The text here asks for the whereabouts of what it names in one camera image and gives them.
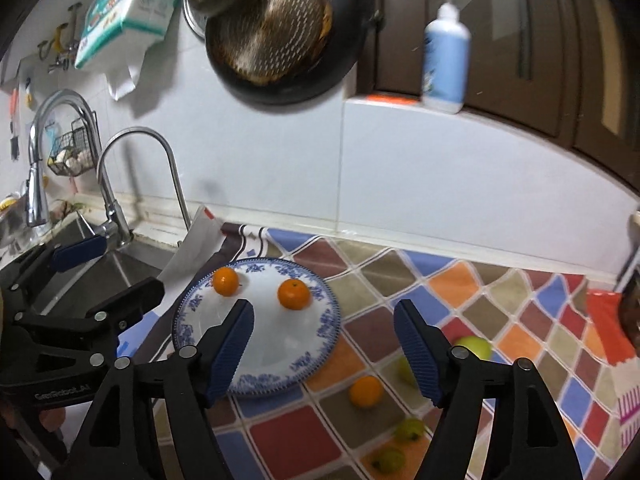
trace paper towel package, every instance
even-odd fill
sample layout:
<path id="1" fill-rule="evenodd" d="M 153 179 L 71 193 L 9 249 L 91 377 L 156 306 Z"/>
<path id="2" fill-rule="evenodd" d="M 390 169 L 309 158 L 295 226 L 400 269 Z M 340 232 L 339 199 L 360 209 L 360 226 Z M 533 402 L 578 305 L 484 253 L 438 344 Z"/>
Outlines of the paper towel package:
<path id="1" fill-rule="evenodd" d="M 164 39 L 177 0 L 96 0 L 89 9 L 76 68 L 101 72 L 116 101 L 138 83 L 146 50 Z"/>

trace kitchen sink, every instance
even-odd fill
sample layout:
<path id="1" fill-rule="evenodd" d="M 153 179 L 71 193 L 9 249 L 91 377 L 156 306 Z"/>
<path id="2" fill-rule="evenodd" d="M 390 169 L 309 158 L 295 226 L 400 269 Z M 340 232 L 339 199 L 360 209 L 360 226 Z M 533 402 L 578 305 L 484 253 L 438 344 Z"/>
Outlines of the kitchen sink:
<path id="1" fill-rule="evenodd" d="M 53 238 L 53 244 L 69 245 L 92 236 L 93 226 L 71 222 Z M 34 312 L 48 316 L 84 317 L 104 300 L 141 280 L 157 277 L 173 252 L 134 239 L 67 272 L 53 276 L 32 305 Z"/>

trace pull-down faucet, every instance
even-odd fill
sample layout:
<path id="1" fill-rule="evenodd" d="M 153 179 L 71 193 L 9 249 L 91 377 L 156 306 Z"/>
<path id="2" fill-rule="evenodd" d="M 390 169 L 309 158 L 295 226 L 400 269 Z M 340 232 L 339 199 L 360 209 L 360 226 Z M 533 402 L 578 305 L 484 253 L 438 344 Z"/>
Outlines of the pull-down faucet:
<path id="1" fill-rule="evenodd" d="M 94 168 L 98 167 L 98 160 L 102 153 L 98 126 L 95 123 L 91 108 L 89 108 L 84 98 L 73 90 L 59 90 L 50 95 L 36 111 L 29 134 L 29 163 L 31 167 L 29 169 L 29 179 L 27 182 L 26 202 L 27 225 L 29 227 L 46 224 L 49 220 L 49 206 L 47 205 L 47 198 L 42 182 L 40 140 L 49 114 L 53 108 L 58 105 L 71 106 L 82 119 L 88 134 L 89 151 L 92 161 L 94 162 Z M 117 234 L 119 245 L 126 244 L 131 240 L 131 233 L 122 208 L 113 194 L 113 189 L 111 189 L 106 171 L 102 172 L 98 184 L 102 197 L 104 198 L 107 221 L 100 226 L 97 233 L 107 237 Z"/>

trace checkered tablecloth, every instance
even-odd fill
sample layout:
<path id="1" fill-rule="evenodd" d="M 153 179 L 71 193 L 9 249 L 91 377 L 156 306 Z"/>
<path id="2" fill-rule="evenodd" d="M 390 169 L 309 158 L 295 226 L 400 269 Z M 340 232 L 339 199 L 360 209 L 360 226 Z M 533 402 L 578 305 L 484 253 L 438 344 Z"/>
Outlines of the checkered tablecloth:
<path id="1" fill-rule="evenodd" d="M 413 479 L 440 416 L 398 375 L 402 349 L 392 313 L 411 299 L 424 319 L 453 342 L 463 335 L 492 341 L 492 359 L 535 362 L 575 445 L 588 480 L 602 480 L 620 455 L 616 394 L 598 333 L 586 311 L 586 280 L 572 274 L 478 264 L 352 240 L 224 224 L 240 238 L 233 259 L 272 256 L 296 261 L 324 278 L 343 316 L 338 343 L 323 368 L 305 383 L 261 399 L 227 397 L 208 412 L 236 480 Z M 380 377 L 379 405 L 351 405 L 359 377 Z M 468 470 L 479 479 L 494 402 L 486 400 Z M 404 418 L 425 421 L 429 433 L 410 444 L 393 440 Z M 180 478 L 166 411 L 157 414 L 168 478 Z M 406 465 L 382 476 L 370 457 L 384 446 L 403 450 Z"/>

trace plate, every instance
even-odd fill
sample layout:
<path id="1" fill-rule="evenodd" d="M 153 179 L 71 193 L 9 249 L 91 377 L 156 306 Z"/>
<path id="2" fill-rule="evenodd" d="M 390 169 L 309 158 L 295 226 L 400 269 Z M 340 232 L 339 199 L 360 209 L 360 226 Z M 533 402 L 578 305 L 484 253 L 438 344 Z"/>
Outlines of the plate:
<path id="1" fill-rule="evenodd" d="M 197 344 L 211 326 L 220 325 L 238 299 L 254 306 L 255 325 L 240 359 L 229 393 L 268 395 L 303 381 L 324 364 L 340 333 L 340 308 L 326 283 L 294 262 L 276 258 L 248 258 L 228 264 L 240 287 L 230 298 L 211 285 L 212 273 L 185 296 L 174 317 L 176 349 Z M 302 280 L 312 294 L 304 310 L 288 310 L 278 301 L 280 284 Z"/>

